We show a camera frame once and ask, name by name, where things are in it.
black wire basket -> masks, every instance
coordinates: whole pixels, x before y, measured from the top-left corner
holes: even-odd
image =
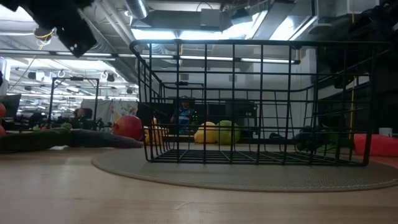
[[[266,57],[270,49],[285,58]],[[131,50],[150,162],[369,162],[374,67],[387,43],[138,40]],[[354,154],[356,134],[366,135],[362,156]]]

metal frame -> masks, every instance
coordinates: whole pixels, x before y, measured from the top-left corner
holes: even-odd
[[[203,84],[203,87],[201,88],[194,88],[194,87],[185,87],[185,86],[179,86],[177,85],[176,87],[171,87],[165,85],[165,83],[156,75],[156,72],[152,69],[152,60],[154,59],[152,55],[152,44],[174,44],[176,45],[177,51],[176,55],[174,55],[173,59],[177,61],[176,67],[174,71],[167,71],[170,73],[176,73],[177,76],[177,83],[179,82],[179,75],[180,75],[180,64],[179,60],[181,60],[181,55],[180,55],[180,46],[183,44],[184,46],[189,45],[189,44],[202,44],[205,46],[205,49],[207,49],[208,45],[211,44],[222,44],[222,45],[230,45],[232,47],[232,58],[233,60],[231,61],[232,64],[232,72],[214,72],[214,71],[208,71],[207,70],[207,62],[208,60],[208,55],[207,51],[205,50],[205,56],[204,56],[204,70],[202,72],[198,71],[186,71],[184,70],[184,73],[203,73],[204,74],[204,79],[205,82]],[[135,49],[135,46],[137,45],[148,45],[149,46],[149,58],[147,58],[148,63],[145,59],[143,59],[140,56],[140,53]],[[263,64],[261,63],[261,71],[260,72],[237,72],[235,71],[235,64],[236,62],[240,62],[240,59],[235,56],[235,46],[236,45],[258,45],[261,49],[264,48],[265,45],[279,45],[279,46],[286,46],[289,48],[289,58],[287,59],[289,61],[289,71],[287,73],[269,73],[269,72],[264,72],[263,69]],[[344,70],[339,72],[339,73],[319,73],[318,69],[318,49],[320,47],[334,47],[336,49],[341,49],[345,53],[344,57]],[[348,67],[346,61],[347,61],[347,49],[349,47],[353,46],[361,46],[362,48],[366,49],[371,49],[372,50],[372,57],[368,58],[362,62],[357,63],[356,65]],[[145,147],[145,155],[146,159],[149,162],[181,162],[181,163],[202,163],[202,164],[281,164],[281,165],[320,165],[320,166],[366,166],[369,163],[369,152],[370,152],[370,143],[371,143],[371,135],[372,135],[372,129],[373,129],[373,121],[371,116],[374,114],[375,108],[373,107],[374,105],[374,87],[375,87],[375,81],[374,81],[374,67],[376,64],[376,57],[379,55],[377,52],[378,47],[385,47],[385,46],[390,46],[390,43],[385,43],[385,42],[309,42],[309,41],[275,41],[275,40],[137,40],[134,41],[130,45],[130,49],[134,53],[134,55],[137,57],[137,70],[139,74],[139,101],[141,104],[146,105],[150,109],[150,121],[149,122],[149,145],[144,144]],[[317,72],[315,73],[293,73],[292,72],[292,51],[293,49],[301,49],[302,47],[313,47],[317,50]],[[263,50],[261,51],[261,62],[264,62],[264,56],[263,56]],[[371,63],[372,69],[370,74],[355,74],[356,76],[369,76],[370,79],[370,91],[372,94],[371,100],[370,101],[358,101],[358,100],[345,100],[345,98],[342,98],[341,100],[323,100],[323,102],[328,102],[331,104],[339,104],[342,106],[341,110],[338,112],[341,116],[340,123],[338,127],[336,128],[323,128],[324,131],[316,131],[317,126],[319,125],[317,123],[317,118],[319,116],[328,116],[327,114],[319,114],[317,112],[317,104],[318,104],[318,83],[329,79],[336,77],[338,75],[343,75],[343,77],[347,75],[353,75],[349,73],[354,67],[362,64],[367,64]],[[207,86],[207,76],[209,73],[212,74],[222,74],[222,73],[228,73],[232,74],[233,76],[233,82],[232,82],[232,88],[209,88]],[[252,88],[236,88],[234,85],[234,78],[235,74],[251,74],[255,75],[258,74],[260,75],[261,78],[261,83],[260,83],[260,89],[252,89]],[[269,89],[269,88],[264,88],[262,85],[263,81],[263,76],[264,75],[285,75],[288,76],[288,82],[287,82],[287,87],[284,90],[276,90],[276,89]],[[304,75],[304,76],[315,76],[316,82],[312,85],[309,85],[305,88],[301,89],[292,89],[291,87],[291,77],[292,75]],[[159,89],[156,90],[153,88],[154,83],[159,84]],[[346,78],[343,78],[343,86],[346,86]],[[170,128],[177,128],[178,130],[180,128],[185,128],[187,130],[196,130],[200,126],[199,125],[181,125],[178,124],[178,117],[177,115],[177,124],[161,124],[157,123],[154,124],[152,122],[152,117],[154,118],[162,118],[166,116],[164,111],[158,110],[157,108],[154,107],[153,103],[165,103],[166,100],[169,100],[167,96],[165,95],[165,89],[173,90],[176,91],[176,99],[177,103],[181,102],[180,100],[180,91],[181,90],[204,90],[203,98],[200,99],[195,99],[195,101],[199,101],[205,104],[205,106],[208,105],[209,102],[214,102],[217,101],[221,103],[221,101],[228,101],[232,104],[232,115],[227,117],[227,119],[232,121],[231,126],[218,126],[216,131],[220,131],[220,129],[223,128],[228,128],[231,130],[231,132],[235,132],[236,127],[235,127],[235,122],[237,118],[241,118],[242,116],[238,116],[234,112],[234,107],[236,105],[241,105],[245,104],[247,100],[243,99],[236,99],[235,98],[235,92],[236,91],[245,91],[247,94],[249,92],[255,92],[255,93],[260,93],[260,98],[259,99],[250,99],[250,101],[253,101],[256,105],[259,106],[260,112],[258,115],[258,120],[259,122],[256,124],[256,129],[258,133],[258,138],[247,138],[247,139],[241,139],[238,143],[245,143],[249,144],[248,150],[240,150],[239,148],[237,149],[237,145],[235,144],[234,141],[234,135],[232,134],[231,138],[231,144],[230,144],[230,149],[225,150],[222,149],[220,145],[218,145],[218,150],[211,150],[209,149],[209,145],[203,144],[203,148],[198,150],[198,149],[192,149],[193,145],[191,142],[193,142],[193,138],[191,134],[188,134],[188,136],[181,136],[180,132],[177,131],[176,134],[174,135],[168,135],[167,134],[167,129]],[[207,90],[216,90],[221,93],[222,91],[232,91],[232,99],[220,99],[220,98],[209,98],[206,94]],[[310,91],[313,92],[312,99],[309,98],[309,93]],[[343,91],[343,96],[346,93],[346,91],[349,91],[344,87],[342,89]],[[286,93],[287,94],[287,99],[286,100],[278,100],[275,98],[274,100],[268,100],[268,99],[263,99],[262,94],[263,93],[273,93],[276,95],[276,93]],[[293,100],[290,98],[290,94],[294,93],[306,93],[306,99],[305,100]],[[292,110],[290,109],[292,103],[304,103],[305,104],[305,115],[303,117],[304,119],[304,124],[303,126],[296,126],[294,127],[292,124],[289,124],[289,120],[292,119]],[[346,110],[345,109],[345,104],[346,103],[353,103],[354,105],[358,103],[366,103],[369,105],[368,111],[369,111],[369,128],[367,130],[357,130],[355,128],[345,128],[343,126],[343,119],[345,117],[345,113],[351,113],[352,110]],[[281,116],[281,114],[277,115],[277,118],[275,119],[285,119],[285,124],[283,126],[268,126],[264,122],[264,116],[263,116],[263,106],[264,105],[275,105],[275,108],[277,109],[278,105],[287,105],[286,109],[286,116]],[[311,116],[307,117],[307,111],[308,111],[308,105],[312,106],[312,112]],[[208,121],[212,115],[208,114],[208,110],[205,110],[205,114],[202,115],[202,117],[205,118],[205,121]],[[306,125],[307,119],[311,119],[311,132],[309,134],[311,135],[311,150],[307,150],[307,152],[304,151],[298,151],[296,148],[295,150],[289,149],[288,145],[294,145],[297,142],[289,138],[289,131],[291,132],[302,130],[304,126]],[[206,127],[206,123],[203,127],[204,131],[206,131],[208,127]],[[252,126],[240,126],[239,129],[249,129],[253,128]],[[264,133],[264,130],[274,130],[274,131],[279,131],[282,130],[281,133],[284,132],[285,136],[282,139],[266,139],[263,136],[261,136],[261,133]],[[366,150],[363,156],[362,160],[359,159],[353,159],[352,158],[352,150],[350,149],[350,157],[346,158],[345,156],[341,155],[340,147],[341,147],[341,140],[344,138],[344,135],[346,134],[366,134]],[[338,135],[338,145],[335,153],[330,154],[330,153],[319,153],[317,152],[317,147],[316,147],[316,141],[317,138],[319,138],[319,135],[330,135],[330,134],[337,134]],[[255,144],[256,150],[252,151],[251,145]],[[280,149],[280,151],[269,151],[266,149],[266,144],[276,144],[276,145],[283,145],[283,149]]]
[[[47,120],[48,125],[51,123],[51,114],[52,114],[52,103],[53,103],[53,98],[54,98],[54,90],[65,80],[71,80],[71,81],[83,81],[83,80],[94,80],[97,82],[96,86],[96,91],[95,91],[95,107],[94,107],[94,115],[93,119],[96,120],[97,117],[97,105],[98,105],[98,91],[100,88],[100,80],[99,78],[83,78],[83,77],[70,77],[70,78],[59,78],[59,77],[53,77],[52,78],[52,84],[51,84],[51,97],[50,97],[50,108],[49,108],[49,118]]]

table surface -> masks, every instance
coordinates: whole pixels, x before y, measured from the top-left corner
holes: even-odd
[[[0,223],[396,223],[398,187],[255,193],[129,179],[90,158],[109,149],[0,154]],[[398,165],[395,158],[375,158]]]

gray woven mat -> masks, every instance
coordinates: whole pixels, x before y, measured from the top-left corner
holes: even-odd
[[[144,159],[143,149],[105,152],[93,158],[107,172],[164,184],[256,192],[337,192],[398,185],[398,169],[367,167],[164,164]]]

wall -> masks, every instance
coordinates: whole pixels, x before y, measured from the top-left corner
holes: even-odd
[[[315,51],[312,49],[308,49],[306,52],[306,56],[302,58],[300,65],[293,65],[291,72],[292,73],[315,73]],[[260,65],[254,64],[254,71],[260,71]],[[288,65],[270,65],[264,64],[264,71],[266,72],[280,72],[280,73],[288,73],[289,67]],[[260,77],[259,75],[255,75],[254,80],[252,81],[252,85],[259,85]],[[264,77],[263,85],[264,89],[268,90],[287,90],[288,89],[288,76],[287,75],[266,75]],[[304,75],[292,75],[291,76],[291,90],[300,90],[306,88],[311,85],[311,77]],[[259,98],[258,93],[253,93],[253,98]],[[286,127],[286,118],[287,118],[287,102],[283,102],[283,100],[287,100],[287,93],[277,92],[276,98],[275,93],[272,92],[264,92],[262,94],[264,100],[282,100],[277,102],[278,106],[275,105],[263,105],[263,117],[272,117],[272,118],[264,118],[263,126],[265,127],[279,127],[280,135],[285,136],[285,127]],[[290,93],[291,100],[306,100],[306,91],[300,92],[292,92]],[[308,100],[313,99],[313,91],[308,91]],[[309,119],[304,119],[304,117],[311,116],[312,112],[312,103],[307,105],[307,113],[305,114],[305,102],[295,102],[290,104],[292,119],[289,120],[289,127],[303,127],[305,125],[310,125]],[[266,128],[266,132],[262,134],[262,138],[268,138],[270,133],[277,133],[277,129]],[[293,131],[294,134],[299,133],[299,129],[289,129],[289,131]],[[293,137],[293,133],[288,133],[288,138]]]
[[[185,70],[194,70],[194,71],[203,71],[203,68],[184,68]],[[211,68],[212,71],[219,72],[231,72],[230,68]],[[261,65],[258,63],[253,64],[249,67],[245,72],[260,72]],[[267,73],[288,73],[289,66],[284,64],[269,64],[265,63],[263,65],[263,72]],[[315,51],[307,50],[305,57],[302,58],[300,65],[292,65],[292,73],[315,73]],[[175,73],[157,73],[158,77],[163,82],[176,82],[176,74]],[[209,88],[231,88],[232,82],[229,80],[229,74],[208,74],[208,87]],[[235,91],[234,97],[237,99],[248,99],[248,100],[258,100],[260,98],[260,85],[261,85],[261,76],[260,75],[237,75],[237,82],[235,83],[236,88],[247,88],[252,89],[253,91]],[[203,73],[191,73],[188,82],[195,83],[204,83],[204,74]],[[263,76],[263,90],[287,90],[288,89],[288,76],[287,75],[264,75]],[[152,83],[153,86],[156,86],[157,90],[157,82]],[[291,76],[291,90],[299,90],[311,85],[311,77],[304,75],[292,75]],[[217,90],[208,90],[206,92],[208,103],[219,103],[224,102],[219,99],[223,98],[232,98],[231,90],[223,90],[220,92]],[[176,90],[166,90],[165,97],[175,97],[177,95]],[[191,96],[190,90],[180,90],[180,96]],[[196,99],[203,98],[202,90],[194,90],[192,96]],[[313,91],[308,91],[308,100],[311,100],[313,97]],[[275,93],[274,91],[265,91],[262,93],[263,100],[274,100]],[[290,93],[291,100],[306,100],[306,91],[300,92],[292,92]],[[277,92],[276,100],[287,100],[287,93]],[[264,104],[271,105],[263,105],[263,117],[274,117],[274,118],[263,118],[263,126],[265,127],[280,127],[279,131],[282,136],[285,136],[285,125],[286,125],[286,113],[287,113],[287,102],[278,102],[278,106],[275,107],[275,102],[264,102]],[[304,102],[291,103],[291,120],[289,120],[289,127],[303,127],[303,125],[310,125],[310,120],[306,119],[306,123],[304,124],[304,117],[311,116],[312,112],[312,104],[309,103],[307,105],[307,114],[305,114],[305,105]],[[259,110],[257,110],[257,117],[260,117]],[[262,133],[262,138],[268,138],[270,133],[277,133],[277,129],[265,129],[266,131]],[[294,134],[299,133],[299,129],[294,130]],[[288,134],[288,138],[293,137],[293,133]]]

